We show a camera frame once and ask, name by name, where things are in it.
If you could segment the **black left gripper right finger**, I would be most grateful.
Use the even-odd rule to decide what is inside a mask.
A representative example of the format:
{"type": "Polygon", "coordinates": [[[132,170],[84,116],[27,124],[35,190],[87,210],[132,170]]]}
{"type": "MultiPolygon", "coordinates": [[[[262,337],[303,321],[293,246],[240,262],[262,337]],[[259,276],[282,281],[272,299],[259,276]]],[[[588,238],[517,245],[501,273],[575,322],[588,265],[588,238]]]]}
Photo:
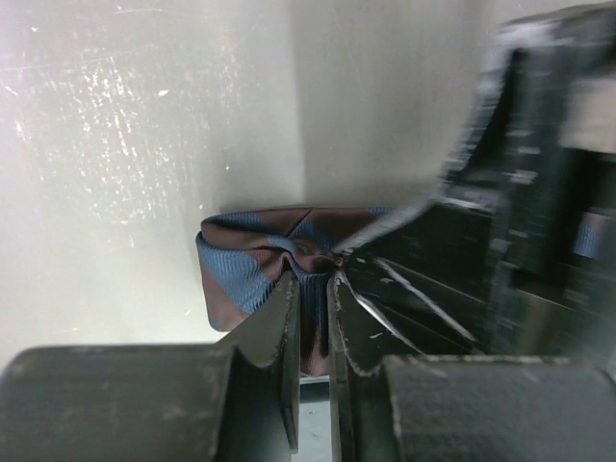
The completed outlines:
{"type": "Polygon", "coordinates": [[[327,286],[329,390],[335,461],[398,461],[382,359],[398,340],[336,274],[327,286]]]}

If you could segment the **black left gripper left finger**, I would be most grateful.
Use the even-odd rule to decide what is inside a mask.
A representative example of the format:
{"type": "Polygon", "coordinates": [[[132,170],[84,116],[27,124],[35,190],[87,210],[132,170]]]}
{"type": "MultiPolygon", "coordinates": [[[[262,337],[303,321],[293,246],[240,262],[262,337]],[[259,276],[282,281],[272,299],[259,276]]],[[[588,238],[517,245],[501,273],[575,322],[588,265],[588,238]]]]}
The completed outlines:
{"type": "Polygon", "coordinates": [[[217,374],[210,461],[289,461],[298,449],[300,288],[286,272],[263,307],[207,347],[217,374]]]}

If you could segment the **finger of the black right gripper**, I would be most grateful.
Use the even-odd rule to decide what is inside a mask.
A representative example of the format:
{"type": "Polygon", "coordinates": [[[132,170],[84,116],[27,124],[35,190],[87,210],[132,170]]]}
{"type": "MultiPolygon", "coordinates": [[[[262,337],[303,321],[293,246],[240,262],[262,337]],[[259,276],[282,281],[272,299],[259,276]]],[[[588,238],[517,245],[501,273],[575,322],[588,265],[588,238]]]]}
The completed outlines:
{"type": "Polygon", "coordinates": [[[488,350],[492,215],[428,199],[394,210],[336,248],[355,298],[419,354],[488,350]]]}

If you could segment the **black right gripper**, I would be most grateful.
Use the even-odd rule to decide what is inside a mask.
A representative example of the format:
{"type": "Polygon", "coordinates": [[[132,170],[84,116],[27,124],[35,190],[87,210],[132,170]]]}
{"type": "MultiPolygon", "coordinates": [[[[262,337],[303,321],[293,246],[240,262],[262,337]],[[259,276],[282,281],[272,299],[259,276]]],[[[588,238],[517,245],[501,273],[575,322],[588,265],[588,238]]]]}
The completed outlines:
{"type": "Polygon", "coordinates": [[[441,189],[448,229],[482,239],[447,298],[436,354],[615,352],[615,8],[574,6],[502,24],[488,45],[473,121],[441,189]]]}

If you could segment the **brown blue striped tie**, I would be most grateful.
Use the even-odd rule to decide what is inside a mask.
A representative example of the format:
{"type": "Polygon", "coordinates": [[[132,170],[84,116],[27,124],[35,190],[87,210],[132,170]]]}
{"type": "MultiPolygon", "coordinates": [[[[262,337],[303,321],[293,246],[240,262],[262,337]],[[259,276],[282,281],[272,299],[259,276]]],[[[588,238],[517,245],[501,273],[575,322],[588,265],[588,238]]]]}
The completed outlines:
{"type": "MultiPolygon", "coordinates": [[[[290,272],[300,287],[301,372],[309,376],[326,374],[326,289],[336,274],[347,282],[344,258],[336,248],[391,212],[389,208],[291,208],[205,219],[196,236],[196,248],[210,324],[221,332],[234,330],[263,307],[283,274],[290,272]]],[[[384,356],[505,353],[566,356],[604,364],[614,338],[608,331],[609,317],[569,295],[547,309],[515,307],[504,315],[487,310],[489,348],[484,352],[419,354],[381,324],[398,340],[384,356]]]]}

